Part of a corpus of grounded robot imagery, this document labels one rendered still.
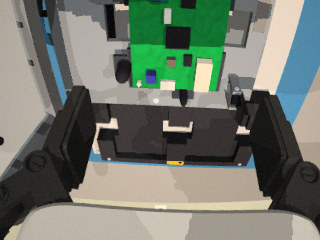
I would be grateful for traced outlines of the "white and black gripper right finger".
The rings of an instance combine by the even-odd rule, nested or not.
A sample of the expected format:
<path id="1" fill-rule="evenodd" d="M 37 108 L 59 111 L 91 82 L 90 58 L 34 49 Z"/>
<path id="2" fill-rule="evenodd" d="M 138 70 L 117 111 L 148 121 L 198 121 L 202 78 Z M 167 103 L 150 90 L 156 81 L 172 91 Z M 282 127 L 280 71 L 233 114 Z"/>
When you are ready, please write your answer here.
<path id="1" fill-rule="evenodd" d="M 263 197 L 273 200 L 268 210 L 303 215 L 320 234 L 320 170 L 303 161 L 277 95 L 266 94 L 261 98 L 249 139 L 259 190 Z"/>

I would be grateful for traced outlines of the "green circuit board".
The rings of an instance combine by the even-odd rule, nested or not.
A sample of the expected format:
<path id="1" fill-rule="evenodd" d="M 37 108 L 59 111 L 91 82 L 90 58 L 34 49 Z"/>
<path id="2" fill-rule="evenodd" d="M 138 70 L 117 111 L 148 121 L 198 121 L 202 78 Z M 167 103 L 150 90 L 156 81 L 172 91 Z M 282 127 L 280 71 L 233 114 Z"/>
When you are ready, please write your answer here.
<path id="1" fill-rule="evenodd" d="M 133 87 L 216 91 L 231 0 L 128 5 Z"/>

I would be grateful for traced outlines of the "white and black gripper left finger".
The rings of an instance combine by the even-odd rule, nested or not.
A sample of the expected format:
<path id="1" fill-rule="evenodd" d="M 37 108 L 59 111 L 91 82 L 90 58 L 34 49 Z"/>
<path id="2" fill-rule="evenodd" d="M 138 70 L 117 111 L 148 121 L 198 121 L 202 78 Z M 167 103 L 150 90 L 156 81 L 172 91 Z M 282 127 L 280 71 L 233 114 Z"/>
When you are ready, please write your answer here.
<path id="1" fill-rule="evenodd" d="M 29 153 L 23 168 L 0 182 L 0 240 L 35 208 L 73 202 L 69 192 L 83 183 L 96 130 L 89 89 L 73 86 L 42 150 Z"/>

